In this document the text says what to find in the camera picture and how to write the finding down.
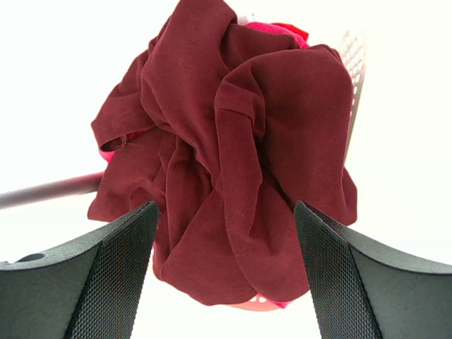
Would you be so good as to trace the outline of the red t shirt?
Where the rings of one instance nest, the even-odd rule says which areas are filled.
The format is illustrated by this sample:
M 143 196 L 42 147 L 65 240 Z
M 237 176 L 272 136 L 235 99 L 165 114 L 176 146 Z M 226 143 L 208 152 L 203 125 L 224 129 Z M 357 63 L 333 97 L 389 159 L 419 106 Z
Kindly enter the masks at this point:
M 299 46 L 308 45 L 309 33 L 288 23 L 271 23 L 274 31 L 280 34 L 291 35 Z

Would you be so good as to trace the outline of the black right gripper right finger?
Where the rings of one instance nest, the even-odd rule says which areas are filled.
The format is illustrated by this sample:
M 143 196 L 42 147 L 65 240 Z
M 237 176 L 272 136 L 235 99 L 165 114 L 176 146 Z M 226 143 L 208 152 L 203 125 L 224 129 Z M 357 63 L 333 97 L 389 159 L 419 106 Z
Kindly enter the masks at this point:
M 298 202 L 322 338 L 451 339 L 451 266 L 407 254 Z

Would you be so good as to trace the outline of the dark maroon t shirt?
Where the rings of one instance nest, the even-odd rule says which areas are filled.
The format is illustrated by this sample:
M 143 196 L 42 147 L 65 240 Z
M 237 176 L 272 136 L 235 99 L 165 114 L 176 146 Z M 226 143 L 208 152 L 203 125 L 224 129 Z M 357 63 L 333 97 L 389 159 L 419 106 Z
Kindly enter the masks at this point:
M 180 1 L 92 122 L 108 165 L 88 217 L 154 201 L 159 280 L 205 305 L 291 302 L 309 289 L 296 203 L 357 219 L 352 93 L 329 46 L 239 24 L 224 1 Z

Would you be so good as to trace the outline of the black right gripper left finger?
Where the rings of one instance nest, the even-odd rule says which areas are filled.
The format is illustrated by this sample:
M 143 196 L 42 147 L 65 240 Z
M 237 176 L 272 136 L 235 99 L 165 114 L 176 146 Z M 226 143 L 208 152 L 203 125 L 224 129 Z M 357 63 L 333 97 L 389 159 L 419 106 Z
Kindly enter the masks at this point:
M 64 244 L 1 263 L 1 337 L 130 338 L 158 218 L 149 202 Z

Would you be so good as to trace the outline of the pink t shirt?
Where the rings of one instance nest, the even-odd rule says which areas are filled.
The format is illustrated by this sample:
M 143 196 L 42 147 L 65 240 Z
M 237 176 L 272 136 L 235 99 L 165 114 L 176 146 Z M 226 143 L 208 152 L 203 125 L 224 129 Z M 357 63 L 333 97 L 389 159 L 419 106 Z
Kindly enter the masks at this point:
M 291 36 L 295 39 L 296 43 L 300 48 L 307 48 L 309 46 L 307 44 L 309 33 L 287 23 L 262 23 L 254 21 L 243 23 L 243 26 L 270 34 Z M 277 309 L 285 309 L 288 305 L 293 303 L 293 301 L 294 300 L 290 300 L 287 302 L 277 302 L 271 299 L 266 299 L 265 296 L 257 293 L 247 302 L 241 304 L 231 304 L 230 306 L 247 311 L 263 312 L 263 311 L 275 311 Z

